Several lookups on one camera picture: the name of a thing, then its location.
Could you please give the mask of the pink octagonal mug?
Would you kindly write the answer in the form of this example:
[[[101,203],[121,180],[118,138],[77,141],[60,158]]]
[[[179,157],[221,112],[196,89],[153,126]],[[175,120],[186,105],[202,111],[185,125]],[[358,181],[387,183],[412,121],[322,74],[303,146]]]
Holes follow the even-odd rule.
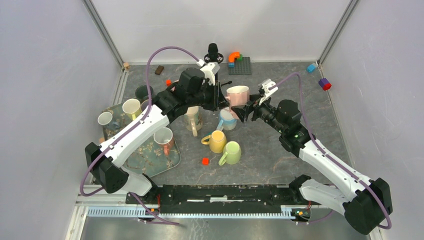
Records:
[[[244,106],[249,101],[250,88],[246,85],[236,85],[226,90],[226,99],[229,102],[228,111],[232,116],[239,120],[237,114],[232,110],[232,107]]]

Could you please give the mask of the light green mug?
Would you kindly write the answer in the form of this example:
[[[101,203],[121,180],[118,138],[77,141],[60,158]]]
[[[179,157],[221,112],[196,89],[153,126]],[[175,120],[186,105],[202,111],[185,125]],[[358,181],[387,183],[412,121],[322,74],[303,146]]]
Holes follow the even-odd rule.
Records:
[[[230,141],[225,145],[218,164],[220,166],[224,164],[234,165],[240,161],[241,154],[240,145],[236,141]]]

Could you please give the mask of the salmon flower mug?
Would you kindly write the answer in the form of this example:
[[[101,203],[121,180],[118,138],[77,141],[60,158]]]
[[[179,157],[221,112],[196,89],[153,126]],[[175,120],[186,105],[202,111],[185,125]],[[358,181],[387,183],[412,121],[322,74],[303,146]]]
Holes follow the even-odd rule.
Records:
[[[163,148],[165,156],[169,156],[170,151],[175,144],[172,130],[168,127],[163,127],[153,134],[153,139]]]

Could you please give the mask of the dark green mug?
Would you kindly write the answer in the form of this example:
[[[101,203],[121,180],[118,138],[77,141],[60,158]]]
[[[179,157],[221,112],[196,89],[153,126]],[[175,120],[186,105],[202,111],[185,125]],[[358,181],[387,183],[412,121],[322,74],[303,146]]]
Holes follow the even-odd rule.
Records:
[[[141,85],[135,90],[135,98],[139,100],[140,103],[149,99],[148,87],[146,85]]]

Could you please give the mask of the yellow-green octagonal mug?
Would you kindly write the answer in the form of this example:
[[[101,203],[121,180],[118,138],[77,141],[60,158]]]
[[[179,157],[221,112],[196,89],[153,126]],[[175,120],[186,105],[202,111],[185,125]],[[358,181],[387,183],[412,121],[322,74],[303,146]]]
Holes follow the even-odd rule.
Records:
[[[134,121],[139,115],[142,114],[141,103],[136,98],[126,100],[122,105],[123,112]]]

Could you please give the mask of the small grey-blue mug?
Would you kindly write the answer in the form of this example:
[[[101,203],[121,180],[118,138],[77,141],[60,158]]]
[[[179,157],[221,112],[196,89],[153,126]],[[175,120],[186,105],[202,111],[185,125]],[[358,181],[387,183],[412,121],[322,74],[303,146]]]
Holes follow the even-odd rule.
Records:
[[[108,111],[102,112],[97,117],[97,123],[111,130],[117,130],[121,127],[120,124],[116,120],[114,120],[113,114]]]

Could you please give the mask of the iridescent pink mug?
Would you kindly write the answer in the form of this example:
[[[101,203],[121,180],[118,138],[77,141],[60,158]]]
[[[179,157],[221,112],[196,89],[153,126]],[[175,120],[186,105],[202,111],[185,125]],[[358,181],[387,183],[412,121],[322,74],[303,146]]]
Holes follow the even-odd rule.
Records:
[[[149,100],[146,99],[140,104],[140,110],[143,112],[144,110],[148,108],[148,106],[149,106]]]

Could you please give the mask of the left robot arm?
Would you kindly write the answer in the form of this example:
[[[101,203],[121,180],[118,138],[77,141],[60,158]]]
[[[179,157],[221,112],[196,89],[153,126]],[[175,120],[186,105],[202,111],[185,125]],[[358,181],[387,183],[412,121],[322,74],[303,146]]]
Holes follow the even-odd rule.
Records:
[[[108,194],[119,190],[135,193],[145,204],[153,203],[157,190],[145,175],[123,169],[128,157],[154,133],[187,113],[189,107],[199,106],[217,111],[229,106],[223,95],[216,63],[200,69],[189,67],[179,80],[156,93],[149,105],[135,120],[112,138],[101,144],[89,143],[84,151],[88,172]]]

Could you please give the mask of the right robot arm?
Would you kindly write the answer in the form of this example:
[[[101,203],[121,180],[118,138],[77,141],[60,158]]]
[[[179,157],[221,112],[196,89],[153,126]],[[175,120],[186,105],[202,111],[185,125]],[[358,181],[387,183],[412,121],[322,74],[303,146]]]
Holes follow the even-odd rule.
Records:
[[[260,98],[259,94],[251,95],[246,104],[232,106],[231,110],[242,122],[249,116],[252,121],[263,120],[280,134],[279,141],[287,152],[313,166],[333,183],[328,186],[302,175],[290,184],[289,199],[295,204],[307,200],[330,208],[363,235],[375,228],[390,229],[393,205],[389,184],[380,177],[371,179],[331,153],[301,123],[302,112],[297,102],[284,99],[274,107],[270,100],[260,102]]]

